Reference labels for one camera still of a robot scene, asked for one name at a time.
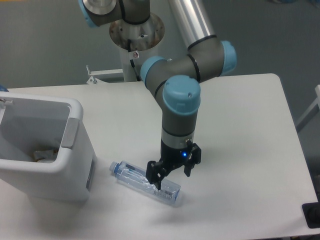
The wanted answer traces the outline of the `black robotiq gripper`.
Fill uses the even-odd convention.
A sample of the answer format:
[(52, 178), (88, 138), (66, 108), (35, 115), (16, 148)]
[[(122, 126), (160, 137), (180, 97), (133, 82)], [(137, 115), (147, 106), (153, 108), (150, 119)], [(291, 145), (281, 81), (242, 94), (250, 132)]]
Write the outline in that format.
[(190, 177), (195, 165), (201, 163), (202, 150), (191, 140), (186, 141), (186, 147), (173, 148), (161, 141), (160, 161), (149, 161), (146, 174), (148, 182), (161, 190), (162, 180), (170, 172), (184, 166), (184, 174)]

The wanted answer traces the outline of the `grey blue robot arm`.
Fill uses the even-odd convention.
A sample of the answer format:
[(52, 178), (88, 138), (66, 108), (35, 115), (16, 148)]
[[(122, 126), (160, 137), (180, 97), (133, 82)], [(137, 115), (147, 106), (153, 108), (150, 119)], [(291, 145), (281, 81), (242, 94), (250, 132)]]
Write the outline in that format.
[(146, 178), (156, 188), (175, 169), (189, 176), (201, 162), (194, 143), (200, 84), (231, 72), (237, 65), (235, 48), (218, 39), (200, 0), (171, 0), (172, 13), (187, 47), (187, 55), (175, 60), (140, 54), (157, 46), (165, 30), (151, 12), (148, 0), (80, 0), (78, 5), (90, 27), (110, 25), (113, 42), (125, 50), (134, 80), (142, 81), (162, 111), (159, 161), (150, 161)]

